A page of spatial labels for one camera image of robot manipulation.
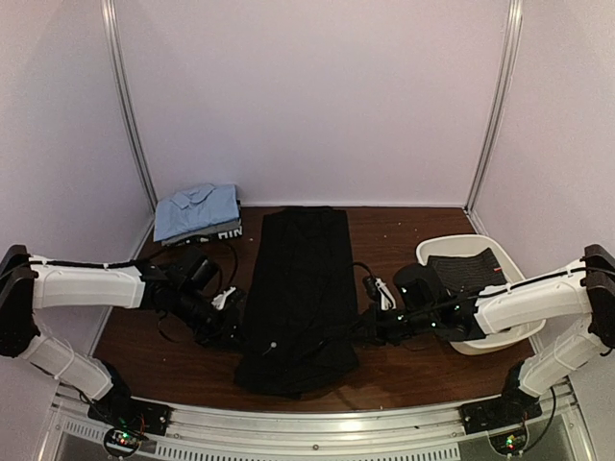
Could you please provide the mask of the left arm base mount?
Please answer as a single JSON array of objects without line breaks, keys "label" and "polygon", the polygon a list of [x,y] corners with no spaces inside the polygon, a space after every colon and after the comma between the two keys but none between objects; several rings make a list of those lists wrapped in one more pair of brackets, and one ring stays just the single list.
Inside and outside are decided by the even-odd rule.
[{"label": "left arm base mount", "polygon": [[134,435],[166,434],[171,408],[162,403],[132,397],[128,385],[121,379],[111,379],[110,390],[100,399],[87,400],[87,415]]}]

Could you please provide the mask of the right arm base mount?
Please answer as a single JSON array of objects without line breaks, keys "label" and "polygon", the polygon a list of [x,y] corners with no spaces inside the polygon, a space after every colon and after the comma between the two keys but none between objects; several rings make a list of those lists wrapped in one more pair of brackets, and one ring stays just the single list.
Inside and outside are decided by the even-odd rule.
[{"label": "right arm base mount", "polygon": [[539,398],[519,389],[504,390],[499,397],[462,404],[459,413],[467,435],[519,425],[543,414]]}]

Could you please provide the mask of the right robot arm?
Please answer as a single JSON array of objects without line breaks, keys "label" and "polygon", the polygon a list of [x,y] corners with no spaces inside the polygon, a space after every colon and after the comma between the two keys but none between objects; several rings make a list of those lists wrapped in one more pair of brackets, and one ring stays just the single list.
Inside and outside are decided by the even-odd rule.
[{"label": "right robot arm", "polygon": [[402,307],[384,295],[352,326],[355,338],[398,345],[432,332],[452,342],[482,340],[525,323],[577,316],[552,344],[508,372],[492,406],[502,424],[514,423],[548,388],[614,349],[614,257],[599,244],[561,269],[514,283],[490,250],[407,265],[393,283]]}]

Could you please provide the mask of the black long sleeve shirt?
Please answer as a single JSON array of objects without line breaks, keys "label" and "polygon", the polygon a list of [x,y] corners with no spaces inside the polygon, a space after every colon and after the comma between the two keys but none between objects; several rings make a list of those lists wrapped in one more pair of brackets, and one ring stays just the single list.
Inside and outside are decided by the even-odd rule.
[{"label": "black long sleeve shirt", "polygon": [[297,206],[263,217],[236,385],[298,399],[357,368],[353,262],[345,211]]}]

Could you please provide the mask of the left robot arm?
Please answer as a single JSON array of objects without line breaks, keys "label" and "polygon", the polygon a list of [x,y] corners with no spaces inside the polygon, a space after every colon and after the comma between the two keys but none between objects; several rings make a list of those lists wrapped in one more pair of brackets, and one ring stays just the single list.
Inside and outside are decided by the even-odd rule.
[{"label": "left robot arm", "polygon": [[119,263],[48,259],[13,245],[1,262],[1,354],[27,360],[100,402],[116,425],[131,425],[138,407],[119,373],[44,331],[35,321],[36,311],[66,306],[153,310],[181,320],[203,347],[234,349],[241,343],[245,295],[230,286],[208,299],[204,290],[220,272],[194,247],[157,265],[149,258]]}]

